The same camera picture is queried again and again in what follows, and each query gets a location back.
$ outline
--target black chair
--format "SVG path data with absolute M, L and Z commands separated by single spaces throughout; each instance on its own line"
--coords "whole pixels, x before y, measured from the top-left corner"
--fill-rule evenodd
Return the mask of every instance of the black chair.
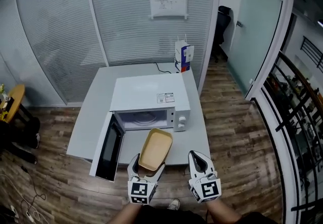
M 220 6 L 218 10 L 216 32 L 214 34 L 213 46 L 211 51 L 211 55 L 215 57 L 216 62 L 218 62 L 217 54 L 221 54 L 226 60 L 228 59 L 226 53 L 220 47 L 220 44 L 224 42 L 224 31 L 231 22 L 231 17 L 229 15 L 230 10 L 231 8 L 225 6 Z

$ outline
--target wooden round table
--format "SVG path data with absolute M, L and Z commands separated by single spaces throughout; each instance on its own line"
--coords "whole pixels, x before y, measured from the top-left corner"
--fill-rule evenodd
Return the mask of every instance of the wooden round table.
M 25 85 L 24 84 L 18 84 L 16 87 L 14 87 L 12 90 L 9 91 L 8 97 L 12 97 L 14 99 L 14 102 L 7 114 L 7 117 L 4 119 L 5 122 L 9 123 L 15 114 L 17 113 L 21 101 L 24 98 L 25 95 Z M 0 108 L 3 107 L 4 101 L 0 104 Z

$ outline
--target shoe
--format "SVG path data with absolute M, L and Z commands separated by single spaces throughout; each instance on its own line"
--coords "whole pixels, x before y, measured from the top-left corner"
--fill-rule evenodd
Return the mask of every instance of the shoe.
M 37 147 L 36 149 L 39 147 L 39 142 L 40 142 L 40 135 L 39 133 L 36 133 L 36 139 L 37 139 Z
M 175 198 L 172 202 L 168 205 L 168 210 L 178 210 L 180 208 L 181 202 L 179 199 Z

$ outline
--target door frame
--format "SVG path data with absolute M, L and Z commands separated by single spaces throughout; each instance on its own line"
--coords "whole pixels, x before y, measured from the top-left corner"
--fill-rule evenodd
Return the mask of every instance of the door frame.
M 287 29 L 288 29 L 289 20 L 293 10 L 293 3 L 294 3 L 294 0 L 283 0 L 280 17 L 278 19 L 278 23 L 272 39 L 272 43 L 268 49 L 268 52 L 261 65 L 261 68 L 258 71 L 258 74 L 245 97 L 247 100 L 250 100 L 251 98 L 255 97 L 256 94 L 260 91 L 269 72 L 272 69 L 272 66 L 274 65 L 274 62 L 281 49 L 281 46 L 283 44 Z
M 219 1 L 220 0 L 213 0 L 213 4 L 212 4 L 212 13 L 211 13 L 210 27 L 208 30 L 207 45 L 206 45 L 206 50 L 204 54 L 203 66 L 200 74 L 198 88 L 197 88 L 199 96 L 201 95 L 201 92 L 202 92 L 202 88 L 206 77 L 207 67 L 208 67 L 208 63 L 210 61 L 210 56 L 212 52 L 214 34 L 216 32 L 217 19 L 218 19 Z

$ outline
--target microwave door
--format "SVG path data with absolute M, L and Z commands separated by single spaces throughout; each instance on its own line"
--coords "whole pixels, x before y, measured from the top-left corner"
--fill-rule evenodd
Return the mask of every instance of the microwave door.
M 125 131 L 115 115 L 109 112 L 94 153 L 90 175 L 114 182 Z

